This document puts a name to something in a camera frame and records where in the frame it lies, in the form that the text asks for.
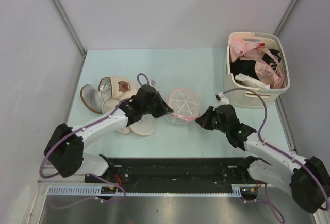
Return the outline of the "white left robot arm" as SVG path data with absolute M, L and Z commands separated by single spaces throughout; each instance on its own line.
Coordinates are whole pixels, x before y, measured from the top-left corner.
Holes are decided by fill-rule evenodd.
M 114 109 L 80 126 L 62 123 L 56 127 L 45 150 L 39 169 L 43 179 L 63 178 L 76 173 L 96 175 L 102 182 L 113 179 L 114 170 L 103 155 L 85 152 L 93 142 L 118 129 L 126 128 L 145 115 L 160 118 L 173 113 L 160 93 L 151 85 L 141 86 L 136 95 L 120 101 Z

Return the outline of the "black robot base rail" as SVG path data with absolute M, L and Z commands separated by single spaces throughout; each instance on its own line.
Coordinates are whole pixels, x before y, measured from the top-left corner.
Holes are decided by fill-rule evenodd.
M 87 175 L 86 183 L 103 179 L 126 186 L 211 186 L 256 184 L 247 172 L 247 158 L 107 158 L 108 170 L 98 179 Z

